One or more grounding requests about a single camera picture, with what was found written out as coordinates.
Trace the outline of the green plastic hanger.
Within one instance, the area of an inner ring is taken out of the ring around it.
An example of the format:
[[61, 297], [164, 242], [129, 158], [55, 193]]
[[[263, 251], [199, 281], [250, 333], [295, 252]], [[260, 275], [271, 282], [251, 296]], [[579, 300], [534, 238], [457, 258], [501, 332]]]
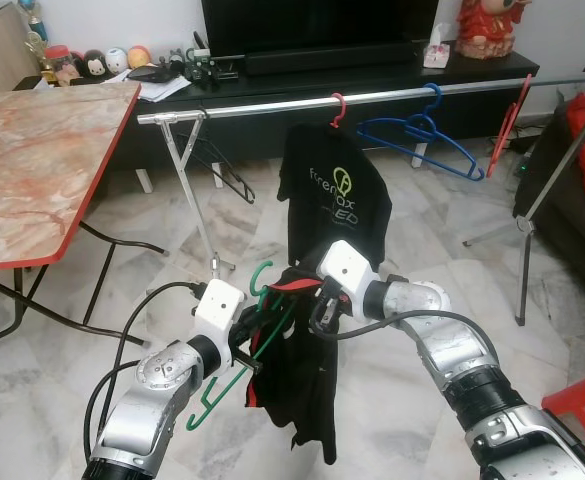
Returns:
[[[272, 285], [268, 283], [263, 285], [260, 283], [261, 274], [263, 274], [265, 269], [270, 268], [272, 265], [272, 261], [263, 262], [263, 264], [257, 266], [254, 273], [252, 273], [251, 278], [248, 279], [248, 287], [245, 292], [247, 300], [243, 302], [241, 312], [245, 310], [245, 308], [255, 305], [257, 297], [259, 296], [263, 297], [265, 300], [263, 311], [280, 306], [280, 302], [282, 302], [280, 294], [275, 296], [274, 303], [268, 303], [266, 297], [272, 292]], [[186, 429], [190, 431], [196, 430], [204, 424], [206, 419], [210, 416], [210, 413], [215, 410], [215, 407], [218, 407], [220, 401], [231, 392], [234, 385], [237, 384], [237, 381], [240, 380], [243, 375], [247, 374], [247, 372], [256, 375], [251, 370], [248, 370], [247, 367], [234, 361], [231, 357], [231, 352], [225, 356], [220, 355], [213, 342], [206, 338], [205, 335], [195, 335], [193, 338], [197, 337], [202, 338], [202, 346], [196, 346], [193, 349], [199, 353], [201, 374], [199, 375], [199, 380], [193, 384], [193, 389], [199, 393], [201, 410], [196, 413], [191, 413], [191, 415], [188, 416], [188, 419], [186, 420]], [[260, 357], [263, 356], [266, 344], [260, 343], [255, 352], [248, 351], [248, 349], [245, 351], [243, 346], [250, 343], [251, 340], [243, 343], [241, 346], [242, 351], [248, 353], [248, 355], [254, 356], [256, 361], [260, 362]]]

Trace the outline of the navy shirt red collar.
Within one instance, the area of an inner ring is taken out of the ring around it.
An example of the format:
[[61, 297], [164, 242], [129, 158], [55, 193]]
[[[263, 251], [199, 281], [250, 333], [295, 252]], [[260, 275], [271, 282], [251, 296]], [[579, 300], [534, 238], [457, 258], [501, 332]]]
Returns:
[[337, 461], [336, 403], [338, 344], [307, 329], [314, 294], [321, 282], [305, 269], [287, 268], [266, 301], [280, 306], [264, 310], [272, 320], [252, 335], [248, 351], [266, 344], [263, 371], [246, 389], [248, 407], [264, 408], [278, 428], [295, 425], [292, 445], [321, 443], [327, 465]]

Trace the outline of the blue plastic hanger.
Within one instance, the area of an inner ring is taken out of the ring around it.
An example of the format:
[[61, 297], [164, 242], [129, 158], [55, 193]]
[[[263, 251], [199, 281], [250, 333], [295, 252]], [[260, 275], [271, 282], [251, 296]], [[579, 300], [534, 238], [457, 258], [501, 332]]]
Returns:
[[[438, 109], [440, 106], [440, 101], [443, 99], [442, 88], [440, 88], [438, 84], [433, 83], [424, 84], [424, 88], [432, 90], [435, 99], [433, 102], [426, 105], [420, 113], [412, 114], [411, 116], [407, 116], [407, 118], [383, 116], [383, 118], [364, 120], [364, 122], [357, 124], [356, 133], [359, 134], [361, 138], [364, 138], [364, 140], [370, 140], [371, 142], [379, 143], [379, 145], [393, 148], [393, 150], [400, 151], [402, 154], [410, 155], [414, 160], [420, 160], [421, 163], [438, 166], [439, 169], [446, 170], [446, 172], [455, 174], [457, 177], [462, 177], [467, 180], [483, 180], [487, 178], [487, 173], [481, 168], [476, 157], [471, 155], [461, 143], [452, 140], [452, 138], [448, 137], [446, 133], [439, 131], [437, 123], [434, 123], [432, 116], [430, 116], [430, 113], [432, 113], [433, 110]], [[430, 143], [437, 143], [438, 141], [446, 142], [448, 145], [455, 147], [457, 151], [460, 151], [461, 154], [469, 160], [469, 166], [467, 166], [464, 172], [462, 172], [462, 170], [452, 168], [452, 166], [430, 159], [429, 156], [425, 155], [424, 150], [421, 150], [420, 152], [412, 151], [411, 148], [406, 148], [398, 145], [398, 143], [383, 140], [383, 138], [376, 137], [374, 134], [369, 133], [368, 128], [371, 127], [371, 125], [383, 124], [397, 125], [403, 134], [406, 134], [406, 136], [411, 137], [412, 140], [416, 141], [417, 146], [424, 145], [428, 147]]]

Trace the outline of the red plastic hanger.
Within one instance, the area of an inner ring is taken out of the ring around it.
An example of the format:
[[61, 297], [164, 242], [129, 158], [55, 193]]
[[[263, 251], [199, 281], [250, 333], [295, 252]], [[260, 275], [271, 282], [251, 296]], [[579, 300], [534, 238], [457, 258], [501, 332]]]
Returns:
[[498, 136], [496, 137], [496, 142], [494, 142], [493, 145], [492, 156], [490, 156], [485, 178], [492, 177], [498, 161], [501, 160], [504, 146], [506, 146], [508, 141], [510, 141], [510, 133], [513, 131], [513, 127], [515, 127], [516, 120], [519, 119], [522, 105], [524, 105], [526, 99], [528, 99], [531, 82], [533, 82], [533, 74], [528, 74], [528, 76], [525, 77], [524, 82], [522, 82], [519, 99], [517, 99], [515, 102], [512, 102], [510, 108], [507, 109], [506, 115], [504, 115], [501, 128], [499, 128]]
[[332, 120], [330, 120], [330, 127], [341, 128], [344, 116], [346, 116], [348, 111], [348, 102], [344, 99], [342, 93], [333, 93], [332, 97], [337, 101], [338, 111], [337, 114], [333, 116]]

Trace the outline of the black TV console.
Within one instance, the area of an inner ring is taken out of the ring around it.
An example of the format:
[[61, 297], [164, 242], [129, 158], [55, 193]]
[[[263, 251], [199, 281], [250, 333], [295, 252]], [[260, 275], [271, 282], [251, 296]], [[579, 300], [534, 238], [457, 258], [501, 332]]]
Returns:
[[[337, 70], [241, 76], [219, 83], [214, 90], [190, 86], [159, 102], [137, 102], [135, 116], [205, 108], [231, 108], [261, 102], [327, 99], [333, 93], [356, 95], [392, 90], [411, 90], [426, 83], [448, 90], [452, 84], [480, 81], [508, 81], [538, 76], [539, 65], [524, 55], [512, 52], [506, 58], [476, 60], [453, 56], [446, 69], [424, 69], [420, 61], [405, 64], [374, 65]], [[494, 90], [474, 93], [446, 93], [432, 118], [439, 131], [455, 140], [494, 136], [501, 128], [508, 106], [519, 97], [519, 90]], [[218, 119], [211, 116], [202, 124], [201, 138], [192, 159], [202, 156], [206, 145], [213, 145], [233, 164], [274, 159], [282, 156], [289, 127], [300, 123], [328, 124], [337, 108], [279, 111], [255, 116]], [[170, 170], [172, 161], [167, 145], [156, 125], [128, 120], [120, 133], [112, 157], [106, 164], [104, 180], [129, 180], [133, 169]]]

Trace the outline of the silver metal clothes rack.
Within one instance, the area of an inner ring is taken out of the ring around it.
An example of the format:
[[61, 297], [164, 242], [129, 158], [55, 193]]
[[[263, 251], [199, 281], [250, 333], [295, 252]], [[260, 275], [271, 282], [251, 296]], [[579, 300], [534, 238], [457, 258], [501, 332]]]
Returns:
[[[442, 88], [443, 97], [458, 95], [458, 93], [479, 93], [496, 90], [513, 90], [513, 88], [522, 88], [524, 79], [496, 79], [496, 81], [480, 81], [471, 83], [449, 84]], [[552, 86], [552, 84], [576, 84], [584, 83], [585, 76], [571, 76], [549, 79], [531, 79], [531, 86]], [[410, 99], [425, 99], [432, 97], [435, 99], [434, 92], [429, 88], [412, 88], [412, 90], [391, 90], [373, 93], [356, 93], [356, 95], [346, 95], [348, 106], [370, 104], [370, 102], [392, 102]], [[254, 116], [272, 113], [289, 113], [289, 111], [307, 110], [314, 108], [333, 108], [338, 106], [333, 97], [324, 97], [324, 99], [302, 99], [289, 100], [280, 102], [256, 102], [256, 104], [246, 104], [237, 106], [227, 106], [227, 108], [196, 108], [193, 110], [182, 111], [160, 111], [160, 113], [151, 113], [137, 116], [137, 123], [156, 125], [161, 132], [167, 145], [170, 160], [176, 168], [179, 183], [182, 184], [183, 192], [186, 193], [187, 204], [193, 207], [195, 215], [195, 224], [202, 247], [209, 253], [208, 265], [210, 274], [213, 278], [219, 278], [224, 270], [233, 271], [234, 264], [227, 262], [219, 257], [218, 251], [213, 247], [208, 233], [208, 225], [202, 215], [201, 207], [195, 197], [195, 192], [190, 184], [190, 179], [186, 174], [187, 164], [190, 163], [190, 157], [195, 146], [196, 137], [199, 136], [200, 129], [208, 119], [229, 118], [229, 116]], [[576, 148], [583, 146], [585, 143], [585, 129], [577, 137], [574, 145], [566, 152], [563, 160], [568, 161], [575, 155]]]

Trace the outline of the dark grey sofa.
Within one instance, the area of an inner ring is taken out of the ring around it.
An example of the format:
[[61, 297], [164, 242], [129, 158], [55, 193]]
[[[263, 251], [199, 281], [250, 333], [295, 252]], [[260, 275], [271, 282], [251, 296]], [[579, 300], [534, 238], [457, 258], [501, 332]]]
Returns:
[[[585, 93], [563, 102], [525, 161], [513, 214], [524, 215], [585, 124]], [[534, 232], [585, 283], [585, 179], [579, 157], [562, 170], [531, 218]]]

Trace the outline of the white paper stack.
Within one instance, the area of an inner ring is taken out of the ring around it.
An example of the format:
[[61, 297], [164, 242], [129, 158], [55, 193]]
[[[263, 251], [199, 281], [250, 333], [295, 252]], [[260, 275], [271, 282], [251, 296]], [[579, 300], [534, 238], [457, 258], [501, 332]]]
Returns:
[[173, 93], [191, 86], [191, 82], [183, 76], [177, 76], [170, 82], [154, 83], [136, 81], [136, 79], [129, 81], [129, 73], [131, 73], [131, 70], [124, 70], [124, 72], [118, 74], [118, 76], [106, 79], [106, 83], [131, 82], [138, 84], [138, 86], [140, 86], [140, 91], [138, 91], [138, 99], [149, 102], [158, 102], [163, 99], [167, 99], [167, 97], [173, 95]]

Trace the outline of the marble folding table red edge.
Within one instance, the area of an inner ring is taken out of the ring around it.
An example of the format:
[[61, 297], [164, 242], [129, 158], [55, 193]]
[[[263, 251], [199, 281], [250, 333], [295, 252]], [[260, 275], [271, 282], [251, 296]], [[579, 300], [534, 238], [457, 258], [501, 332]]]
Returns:
[[0, 294], [13, 301], [13, 319], [0, 339], [16, 332], [27, 311], [68, 328], [119, 339], [122, 334], [80, 323], [35, 301], [24, 271], [39, 284], [62, 260], [77, 230], [128, 247], [83, 221], [120, 133], [135, 108], [135, 82], [0, 92]]

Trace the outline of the black desk gadget cluster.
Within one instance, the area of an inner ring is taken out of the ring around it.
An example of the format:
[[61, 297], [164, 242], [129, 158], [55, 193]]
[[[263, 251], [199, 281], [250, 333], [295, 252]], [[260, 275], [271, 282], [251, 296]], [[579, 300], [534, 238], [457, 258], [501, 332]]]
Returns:
[[223, 81], [237, 81], [240, 78], [236, 68], [216, 63], [206, 47], [190, 47], [179, 55], [182, 74], [187, 81], [202, 86], [218, 86]]

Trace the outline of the white pink tissue box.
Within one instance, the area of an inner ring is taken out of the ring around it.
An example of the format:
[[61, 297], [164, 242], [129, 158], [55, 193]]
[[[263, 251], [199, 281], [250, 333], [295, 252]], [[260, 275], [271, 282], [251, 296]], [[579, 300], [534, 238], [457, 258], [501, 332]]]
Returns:
[[423, 51], [424, 69], [447, 68], [452, 54], [452, 47], [446, 42], [448, 31], [448, 23], [437, 23], [433, 27], [428, 44], [426, 44]]

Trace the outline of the black television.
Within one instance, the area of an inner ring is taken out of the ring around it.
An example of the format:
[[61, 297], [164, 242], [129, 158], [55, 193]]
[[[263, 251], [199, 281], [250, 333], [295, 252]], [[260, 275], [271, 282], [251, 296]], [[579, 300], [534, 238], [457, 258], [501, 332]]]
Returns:
[[415, 44], [429, 38], [440, 0], [200, 0], [218, 56]]

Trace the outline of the orange round doll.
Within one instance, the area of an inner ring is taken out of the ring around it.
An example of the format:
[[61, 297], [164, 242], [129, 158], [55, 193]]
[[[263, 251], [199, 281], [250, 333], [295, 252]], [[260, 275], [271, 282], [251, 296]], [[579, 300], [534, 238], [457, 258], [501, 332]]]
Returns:
[[151, 52], [142, 45], [128, 47], [127, 64], [129, 69], [147, 67], [152, 64]]

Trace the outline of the white round doll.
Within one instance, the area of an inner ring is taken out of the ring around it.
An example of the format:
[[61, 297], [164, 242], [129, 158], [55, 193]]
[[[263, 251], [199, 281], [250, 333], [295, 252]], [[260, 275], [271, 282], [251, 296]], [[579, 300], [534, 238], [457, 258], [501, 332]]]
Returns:
[[122, 47], [110, 47], [104, 52], [106, 70], [112, 76], [117, 76], [129, 69], [128, 52]]

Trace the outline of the black round doll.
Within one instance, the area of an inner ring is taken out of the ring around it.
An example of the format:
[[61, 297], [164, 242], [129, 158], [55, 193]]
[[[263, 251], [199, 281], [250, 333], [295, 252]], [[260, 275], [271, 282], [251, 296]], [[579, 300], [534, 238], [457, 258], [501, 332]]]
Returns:
[[108, 76], [109, 68], [106, 67], [104, 52], [95, 49], [83, 52], [78, 61], [78, 70], [83, 78], [99, 79]]

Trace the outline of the red lidded jar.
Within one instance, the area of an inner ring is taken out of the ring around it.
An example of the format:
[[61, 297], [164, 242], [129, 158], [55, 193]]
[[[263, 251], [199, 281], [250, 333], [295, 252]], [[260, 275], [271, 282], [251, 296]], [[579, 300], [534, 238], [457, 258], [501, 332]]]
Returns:
[[81, 77], [77, 65], [74, 63], [72, 51], [67, 46], [48, 46], [44, 50], [44, 55], [59, 87], [71, 86], [73, 81]]

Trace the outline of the red seated figurine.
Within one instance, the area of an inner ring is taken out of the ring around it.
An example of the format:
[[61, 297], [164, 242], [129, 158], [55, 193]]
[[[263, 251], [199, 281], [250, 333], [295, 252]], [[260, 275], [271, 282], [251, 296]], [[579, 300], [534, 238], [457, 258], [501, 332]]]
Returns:
[[533, 0], [461, 0], [455, 51], [466, 58], [492, 59], [510, 55], [513, 27], [522, 22]]

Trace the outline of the small golden trophy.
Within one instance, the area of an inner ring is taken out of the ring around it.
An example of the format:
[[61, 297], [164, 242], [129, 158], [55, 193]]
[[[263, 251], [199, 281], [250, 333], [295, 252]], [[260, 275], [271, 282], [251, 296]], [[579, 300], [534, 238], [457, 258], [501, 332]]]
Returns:
[[40, 64], [46, 61], [45, 51], [48, 49], [48, 31], [41, 18], [41, 5], [39, 0], [17, 0], [27, 20], [27, 49], [36, 56]]

